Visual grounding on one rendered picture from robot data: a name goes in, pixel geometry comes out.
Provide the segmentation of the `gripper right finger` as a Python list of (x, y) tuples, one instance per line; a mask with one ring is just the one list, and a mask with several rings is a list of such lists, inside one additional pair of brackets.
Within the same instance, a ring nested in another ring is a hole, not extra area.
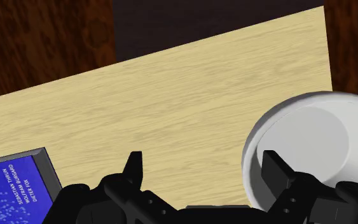
[(263, 152), (261, 177), (276, 201), (268, 210), (283, 224), (358, 224), (358, 183), (334, 188), (309, 173), (297, 172), (273, 150)]

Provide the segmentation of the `blue book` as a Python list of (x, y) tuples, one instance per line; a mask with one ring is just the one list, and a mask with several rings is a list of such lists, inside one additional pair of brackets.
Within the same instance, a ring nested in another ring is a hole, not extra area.
[(45, 148), (0, 157), (0, 224), (42, 224), (61, 189)]

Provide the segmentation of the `white bowl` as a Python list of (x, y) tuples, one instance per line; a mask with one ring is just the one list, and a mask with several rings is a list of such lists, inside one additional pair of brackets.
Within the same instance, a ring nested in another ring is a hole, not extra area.
[(310, 92), (287, 99), (254, 125), (242, 154), (242, 181), (251, 206), (267, 211), (275, 197), (261, 178), (265, 150), (294, 170), (334, 187), (358, 183), (358, 95)]

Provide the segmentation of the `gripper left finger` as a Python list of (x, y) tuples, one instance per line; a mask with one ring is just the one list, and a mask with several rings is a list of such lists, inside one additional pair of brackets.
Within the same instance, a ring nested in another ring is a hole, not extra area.
[(94, 189), (67, 185), (42, 224), (179, 224), (178, 210), (141, 191), (142, 153), (130, 153), (123, 172), (103, 177)]

